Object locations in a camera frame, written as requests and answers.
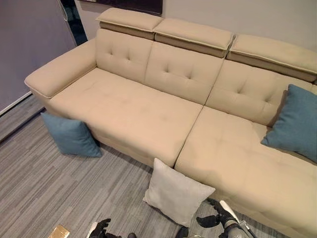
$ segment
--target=dark artwork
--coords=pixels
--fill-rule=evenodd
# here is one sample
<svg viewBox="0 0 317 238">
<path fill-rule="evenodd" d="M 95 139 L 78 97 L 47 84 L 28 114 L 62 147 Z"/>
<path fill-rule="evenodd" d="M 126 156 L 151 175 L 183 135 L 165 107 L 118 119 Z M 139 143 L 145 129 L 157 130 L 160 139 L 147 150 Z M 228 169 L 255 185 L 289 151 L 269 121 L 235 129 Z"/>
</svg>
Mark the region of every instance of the dark artwork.
<svg viewBox="0 0 317 238">
<path fill-rule="evenodd" d="M 163 0 L 81 0 L 107 4 L 128 10 L 142 11 L 153 15 L 161 15 Z"/>
</svg>

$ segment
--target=beige sofa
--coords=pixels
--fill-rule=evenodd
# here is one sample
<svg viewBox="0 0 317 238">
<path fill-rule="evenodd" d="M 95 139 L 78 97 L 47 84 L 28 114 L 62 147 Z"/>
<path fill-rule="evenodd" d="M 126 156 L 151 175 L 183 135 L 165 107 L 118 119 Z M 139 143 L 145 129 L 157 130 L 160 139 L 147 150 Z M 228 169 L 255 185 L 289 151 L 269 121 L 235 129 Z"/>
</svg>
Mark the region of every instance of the beige sofa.
<svg viewBox="0 0 317 238">
<path fill-rule="evenodd" d="M 290 237 L 316 237 L 316 164 L 260 144 L 288 84 L 317 93 L 316 53 L 117 8 L 98 20 L 96 39 L 26 78 L 50 113 Z"/>
</svg>

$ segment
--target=back cushion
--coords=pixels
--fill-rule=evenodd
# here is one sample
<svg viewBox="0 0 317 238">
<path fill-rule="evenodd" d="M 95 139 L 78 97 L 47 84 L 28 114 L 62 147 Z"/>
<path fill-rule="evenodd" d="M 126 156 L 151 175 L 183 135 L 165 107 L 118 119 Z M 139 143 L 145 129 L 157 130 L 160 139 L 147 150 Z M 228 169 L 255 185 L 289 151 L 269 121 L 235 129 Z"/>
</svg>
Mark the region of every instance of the back cushion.
<svg viewBox="0 0 317 238">
<path fill-rule="evenodd" d="M 145 85 L 205 104 L 223 59 L 154 42 Z"/>
<path fill-rule="evenodd" d="M 225 60 L 206 106 L 272 127 L 289 84 L 312 89 L 300 79 Z"/>
<path fill-rule="evenodd" d="M 140 83 L 153 41 L 99 29 L 96 38 L 97 67 Z"/>
</svg>

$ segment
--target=wall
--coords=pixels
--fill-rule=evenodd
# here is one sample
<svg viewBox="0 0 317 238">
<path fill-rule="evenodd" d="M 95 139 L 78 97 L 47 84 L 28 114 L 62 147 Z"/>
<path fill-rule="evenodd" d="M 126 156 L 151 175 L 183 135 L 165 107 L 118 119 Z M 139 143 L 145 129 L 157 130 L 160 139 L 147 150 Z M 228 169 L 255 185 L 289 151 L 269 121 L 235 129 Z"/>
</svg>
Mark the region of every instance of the wall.
<svg viewBox="0 0 317 238">
<path fill-rule="evenodd" d="M 91 40 L 96 36 L 97 29 L 99 28 L 99 22 L 95 19 L 110 6 L 98 3 L 91 3 L 86 1 L 75 0 L 78 13 L 80 15 L 81 22 L 85 29 L 88 40 Z"/>
<path fill-rule="evenodd" d="M 57 1 L 0 1 L 0 111 L 30 91 L 27 75 L 74 47 Z"/>
<path fill-rule="evenodd" d="M 109 6 L 76 0 L 88 39 Z M 273 38 L 317 52 L 316 0 L 164 0 L 163 16 Z"/>
</svg>

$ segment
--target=sofa cushion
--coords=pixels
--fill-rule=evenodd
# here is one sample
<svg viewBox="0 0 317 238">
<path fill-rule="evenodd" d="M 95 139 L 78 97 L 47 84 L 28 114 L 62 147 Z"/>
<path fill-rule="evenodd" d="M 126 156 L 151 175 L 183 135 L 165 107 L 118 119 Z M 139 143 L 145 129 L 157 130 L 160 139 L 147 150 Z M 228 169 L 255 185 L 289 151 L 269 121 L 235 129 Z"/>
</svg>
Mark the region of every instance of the sofa cushion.
<svg viewBox="0 0 317 238">
<path fill-rule="evenodd" d="M 162 18 L 112 7 L 104 11 L 96 20 L 100 21 L 102 28 L 153 40 L 153 28 L 162 21 Z"/>
<path fill-rule="evenodd" d="M 190 227 L 195 212 L 214 190 L 213 187 L 186 177 L 155 158 L 150 185 L 143 201 L 159 208 L 174 222 Z"/>
<path fill-rule="evenodd" d="M 155 40 L 223 58 L 233 34 L 207 25 L 166 18 L 155 29 Z"/>
<path fill-rule="evenodd" d="M 143 82 L 153 41 L 99 29 L 96 37 L 98 68 Z"/>
<path fill-rule="evenodd" d="M 238 212 L 248 210 L 246 215 L 260 223 L 313 237 L 316 165 L 296 153 L 261 145 L 266 132 L 263 125 L 204 107 L 175 169 L 216 188 L 218 198 Z"/>
<path fill-rule="evenodd" d="M 49 133 L 63 154 L 101 157 L 102 153 L 86 125 L 79 120 L 41 113 Z"/>
<path fill-rule="evenodd" d="M 317 95 L 290 84 L 285 105 L 262 144 L 294 151 L 317 163 Z"/>
<path fill-rule="evenodd" d="M 169 166 L 174 166 L 202 108 L 99 68 L 53 97 L 50 105 L 61 115 L 84 121 L 92 131 Z"/>
<path fill-rule="evenodd" d="M 228 59 L 313 82 L 317 53 L 269 38 L 238 35 Z"/>
<path fill-rule="evenodd" d="M 223 60 L 154 42 L 146 72 L 146 85 L 205 104 Z"/>
<path fill-rule="evenodd" d="M 272 127 L 289 84 L 312 87 L 300 79 L 225 60 L 206 106 Z"/>
</svg>

